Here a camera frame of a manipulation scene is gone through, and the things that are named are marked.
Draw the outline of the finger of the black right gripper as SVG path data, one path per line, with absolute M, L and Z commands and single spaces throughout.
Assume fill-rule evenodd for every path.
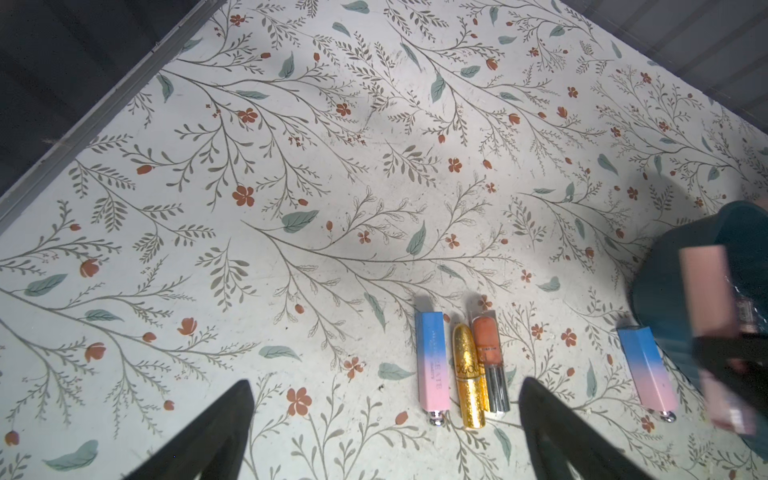
M 747 405 L 767 417 L 767 336 L 702 336 L 693 339 L 693 358 Z

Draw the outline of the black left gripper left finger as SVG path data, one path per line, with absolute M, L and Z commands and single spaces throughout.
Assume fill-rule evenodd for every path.
M 250 383 L 234 383 L 130 479 L 236 479 L 255 408 Z

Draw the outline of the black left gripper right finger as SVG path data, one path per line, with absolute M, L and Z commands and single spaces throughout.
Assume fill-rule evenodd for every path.
M 527 377 L 518 406 L 538 479 L 647 479 L 625 457 L 538 380 Z

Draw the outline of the pink lip gloss tube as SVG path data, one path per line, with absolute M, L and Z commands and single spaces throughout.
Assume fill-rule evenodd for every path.
M 726 249 L 721 245 L 683 248 L 679 252 L 687 315 L 695 338 L 735 338 L 741 333 L 736 299 L 729 282 Z M 756 433 L 756 413 L 709 371 L 699 370 L 711 422 L 740 435 Z

